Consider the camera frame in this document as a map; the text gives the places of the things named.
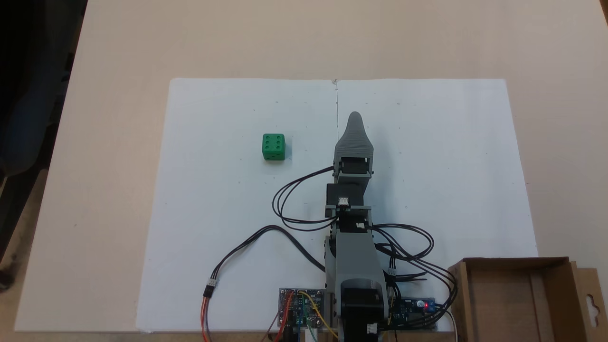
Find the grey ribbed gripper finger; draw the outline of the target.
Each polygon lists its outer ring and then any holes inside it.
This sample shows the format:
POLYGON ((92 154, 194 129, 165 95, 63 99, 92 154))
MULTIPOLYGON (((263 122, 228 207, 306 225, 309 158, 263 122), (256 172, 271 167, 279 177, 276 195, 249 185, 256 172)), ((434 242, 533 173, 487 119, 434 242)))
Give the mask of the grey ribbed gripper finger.
POLYGON ((374 148, 369 140, 362 115, 353 111, 334 149, 335 158, 373 158, 374 148))

